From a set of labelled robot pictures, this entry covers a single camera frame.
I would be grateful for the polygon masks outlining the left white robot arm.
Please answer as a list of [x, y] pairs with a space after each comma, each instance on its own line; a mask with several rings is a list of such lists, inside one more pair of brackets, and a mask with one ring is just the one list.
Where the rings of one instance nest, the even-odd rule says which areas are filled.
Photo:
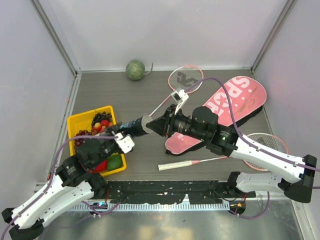
[[74, 155], [52, 169], [49, 181], [22, 205], [2, 211], [8, 224], [4, 232], [11, 239], [34, 240], [77, 203], [102, 199], [108, 185], [96, 168], [113, 154], [126, 154], [135, 146], [132, 134], [119, 123], [98, 135], [79, 135], [72, 140], [82, 143], [76, 146]]

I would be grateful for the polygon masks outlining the black shuttlecock tube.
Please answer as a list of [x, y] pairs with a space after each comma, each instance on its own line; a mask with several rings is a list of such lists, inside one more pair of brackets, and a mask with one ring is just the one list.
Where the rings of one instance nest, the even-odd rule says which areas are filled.
[[147, 135], [142, 129], [142, 117], [136, 118], [127, 123], [122, 123], [120, 133], [131, 135], [133, 138]]

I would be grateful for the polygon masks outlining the pink racket bag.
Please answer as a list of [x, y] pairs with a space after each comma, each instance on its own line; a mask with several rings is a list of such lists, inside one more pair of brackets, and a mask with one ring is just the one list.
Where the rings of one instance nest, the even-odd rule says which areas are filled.
[[[238, 127], [257, 115], [267, 99], [265, 88], [256, 80], [247, 76], [233, 77], [224, 84], [224, 87], [228, 91], [232, 113]], [[215, 92], [203, 105], [218, 115], [220, 125], [234, 126], [227, 95], [223, 88]], [[166, 140], [164, 145], [167, 155], [181, 156], [203, 148], [205, 143], [176, 132]]]

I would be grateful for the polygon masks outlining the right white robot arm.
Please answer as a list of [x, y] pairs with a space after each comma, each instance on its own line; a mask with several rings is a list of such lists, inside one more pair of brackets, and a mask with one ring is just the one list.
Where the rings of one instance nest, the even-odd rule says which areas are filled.
[[183, 115], [172, 104], [163, 114], [146, 124], [159, 136], [171, 137], [173, 133], [200, 140], [212, 153], [259, 165], [270, 173], [246, 174], [232, 172], [226, 185], [227, 193], [238, 197], [252, 191], [279, 192], [291, 200], [310, 203], [317, 159], [286, 154], [250, 139], [236, 127], [218, 123], [218, 115], [208, 107], [197, 107], [191, 117]]

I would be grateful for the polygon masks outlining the clear tube lid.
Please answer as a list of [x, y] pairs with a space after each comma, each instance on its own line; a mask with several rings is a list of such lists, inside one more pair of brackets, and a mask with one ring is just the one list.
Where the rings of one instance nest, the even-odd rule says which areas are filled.
[[147, 124], [149, 122], [151, 122], [153, 120], [153, 118], [149, 115], [144, 115], [141, 119], [141, 126], [142, 126], [142, 130], [146, 133], [146, 134], [152, 134], [153, 131], [147, 127]]

